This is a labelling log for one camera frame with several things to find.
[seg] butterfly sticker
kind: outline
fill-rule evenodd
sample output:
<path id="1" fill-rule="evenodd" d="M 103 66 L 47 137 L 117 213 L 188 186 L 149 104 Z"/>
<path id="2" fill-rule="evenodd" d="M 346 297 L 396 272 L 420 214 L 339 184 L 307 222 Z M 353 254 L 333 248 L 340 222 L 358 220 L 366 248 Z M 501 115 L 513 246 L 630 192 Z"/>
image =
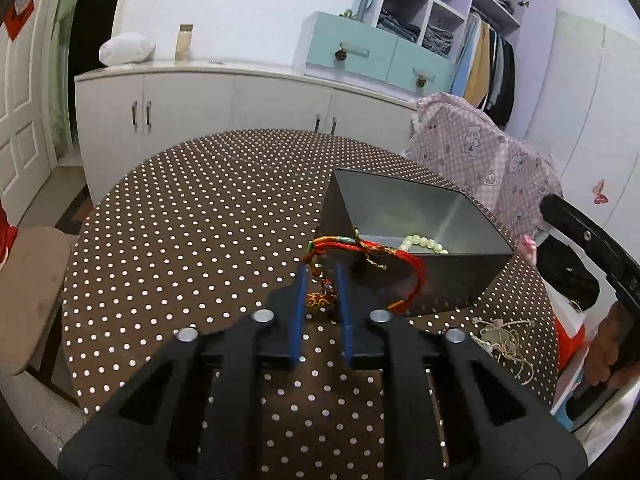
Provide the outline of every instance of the butterfly sticker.
<path id="1" fill-rule="evenodd" d="M 596 205 L 609 203 L 609 199 L 604 196 L 602 190 L 604 189 L 604 179 L 599 181 L 593 188 L 593 203 Z"/>

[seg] table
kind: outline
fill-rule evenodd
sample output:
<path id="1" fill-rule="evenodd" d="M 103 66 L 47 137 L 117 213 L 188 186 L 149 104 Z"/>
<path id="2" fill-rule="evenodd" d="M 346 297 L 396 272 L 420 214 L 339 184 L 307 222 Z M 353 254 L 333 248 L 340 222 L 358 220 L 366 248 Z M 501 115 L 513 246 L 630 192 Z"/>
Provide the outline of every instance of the table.
<path id="1" fill-rule="evenodd" d="M 86 220 L 63 289 L 63 344 L 84 412 L 179 328 L 224 329 L 292 283 L 338 167 L 455 187 L 362 142 L 283 130 L 190 140 L 123 178 Z M 295 371 L 264 374 L 262 478 L 383 478 L 381 375 L 348 369 L 339 325 L 324 316 L 307 316 Z M 516 255 L 468 308 L 413 321 L 475 330 L 473 316 L 536 320 L 524 334 L 528 387 L 551 404 L 557 339 L 537 271 Z"/>

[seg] red string bracelet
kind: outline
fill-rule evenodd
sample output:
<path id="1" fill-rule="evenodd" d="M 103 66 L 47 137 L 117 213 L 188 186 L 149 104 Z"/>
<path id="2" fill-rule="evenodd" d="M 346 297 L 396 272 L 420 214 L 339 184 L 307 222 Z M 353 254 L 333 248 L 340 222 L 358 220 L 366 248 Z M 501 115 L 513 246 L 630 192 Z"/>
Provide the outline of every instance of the red string bracelet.
<path id="1" fill-rule="evenodd" d="M 309 265 L 313 277 L 320 281 L 322 287 L 321 293 L 310 292 L 307 295 L 306 304 L 309 308 L 321 308 L 323 306 L 329 306 L 331 304 L 334 304 L 336 301 L 337 291 L 335 290 L 335 285 L 322 274 L 322 271 L 317 266 L 313 264 L 313 260 L 316 256 L 325 254 L 326 251 L 330 249 L 342 249 L 364 253 L 367 261 L 371 265 L 379 269 L 386 269 L 386 266 L 382 266 L 373 261 L 370 257 L 372 254 L 388 254 L 389 256 L 394 256 L 396 258 L 399 258 L 400 260 L 407 262 L 412 267 L 416 277 L 414 288 L 406 298 L 391 303 L 387 307 L 387 309 L 392 312 L 404 312 L 416 298 L 416 296 L 420 293 L 420 290 L 424 286 L 426 273 L 424 264 L 422 260 L 414 254 L 409 254 L 405 251 L 370 242 L 368 240 L 362 240 L 358 236 L 357 230 L 356 238 L 343 236 L 323 236 L 309 242 L 306 248 L 307 254 L 304 258 L 304 262 Z"/>

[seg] light blue drawer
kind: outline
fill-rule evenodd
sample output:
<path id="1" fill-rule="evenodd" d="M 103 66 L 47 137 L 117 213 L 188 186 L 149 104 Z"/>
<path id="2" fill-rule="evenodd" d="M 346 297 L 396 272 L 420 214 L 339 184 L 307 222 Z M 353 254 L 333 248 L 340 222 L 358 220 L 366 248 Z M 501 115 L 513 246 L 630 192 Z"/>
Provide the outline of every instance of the light blue drawer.
<path id="1" fill-rule="evenodd" d="M 416 92 L 417 96 L 448 92 L 454 70 L 452 61 L 399 38 L 386 82 Z M 427 80 L 423 88 L 417 85 L 420 74 Z"/>
<path id="2" fill-rule="evenodd" d="M 397 41 L 384 30 L 318 12 L 306 62 L 384 81 Z M 347 53 L 344 61 L 335 59 L 341 45 Z"/>

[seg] green curtain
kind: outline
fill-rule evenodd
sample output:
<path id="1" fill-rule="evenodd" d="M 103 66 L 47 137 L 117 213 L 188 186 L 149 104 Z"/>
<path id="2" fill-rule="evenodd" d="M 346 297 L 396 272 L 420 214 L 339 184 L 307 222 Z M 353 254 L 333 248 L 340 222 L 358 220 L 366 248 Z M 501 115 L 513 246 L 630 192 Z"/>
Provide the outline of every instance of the green curtain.
<path id="1" fill-rule="evenodd" d="M 77 2 L 78 0 L 59 0 L 49 51 L 49 121 L 57 156 L 71 148 L 68 145 L 71 126 L 67 70 L 71 26 Z"/>

